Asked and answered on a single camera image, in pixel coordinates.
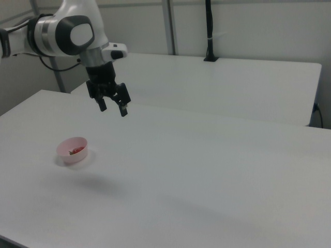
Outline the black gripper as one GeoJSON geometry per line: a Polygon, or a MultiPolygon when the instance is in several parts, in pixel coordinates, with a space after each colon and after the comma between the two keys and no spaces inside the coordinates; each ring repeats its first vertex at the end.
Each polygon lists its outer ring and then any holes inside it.
{"type": "Polygon", "coordinates": [[[128,114],[127,105],[130,95],[125,83],[117,85],[115,82],[115,70],[112,63],[106,63],[98,67],[86,67],[88,81],[86,82],[88,94],[99,105],[100,111],[107,109],[103,97],[111,98],[119,107],[122,117],[128,114]]]}

